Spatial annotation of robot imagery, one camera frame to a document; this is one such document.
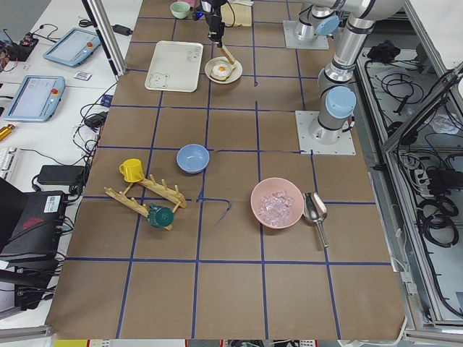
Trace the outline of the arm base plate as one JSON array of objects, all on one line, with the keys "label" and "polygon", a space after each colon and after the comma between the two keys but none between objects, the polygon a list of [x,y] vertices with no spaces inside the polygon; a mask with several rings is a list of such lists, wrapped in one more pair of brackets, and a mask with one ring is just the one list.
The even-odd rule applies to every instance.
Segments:
[{"label": "arm base plate", "polygon": [[326,36],[316,35],[313,26],[299,21],[284,20],[284,37],[287,48],[307,50],[328,50]]},{"label": "arm base plate", "polygon": [[318,111],[295,111],[297,138],[302,154],[356,155],[349,122],[334,131],[318,123]]}]

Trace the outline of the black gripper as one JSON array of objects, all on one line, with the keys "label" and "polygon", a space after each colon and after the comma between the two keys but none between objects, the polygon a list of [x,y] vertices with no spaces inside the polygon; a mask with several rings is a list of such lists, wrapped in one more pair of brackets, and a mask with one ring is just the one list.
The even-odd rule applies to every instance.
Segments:
[{"label": "black gripper", "polygon": [[219,13],[206,13],[205,20],[208,24],[208,38],[217,40],[217,47],[222,48],[222,37],[224,35],[225,23]]}]

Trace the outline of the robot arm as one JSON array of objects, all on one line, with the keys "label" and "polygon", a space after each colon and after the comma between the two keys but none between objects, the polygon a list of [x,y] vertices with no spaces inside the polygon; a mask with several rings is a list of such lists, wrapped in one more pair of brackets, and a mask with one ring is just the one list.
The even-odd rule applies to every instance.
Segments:
[{"label": "robot arm", "polygon": [[397,13],[403,1],[303,1],[299,14],[302,37],[308,30],[314,35],[331,34],[339,25],[338,11],[349,17],[334,56],[318,76],[320,111],[309,126],[310,136],[322,145],[336,143],[345,121],[357,103],[355,94],[347,87],[366,37],[377,21]]},{"label": "robot arm", "polygon": [[200,10],[208,24],[208,37],[219,48],[223,47],[226,23],[223,21],[221,8],[226,0],[206,0],[200,2]]}]

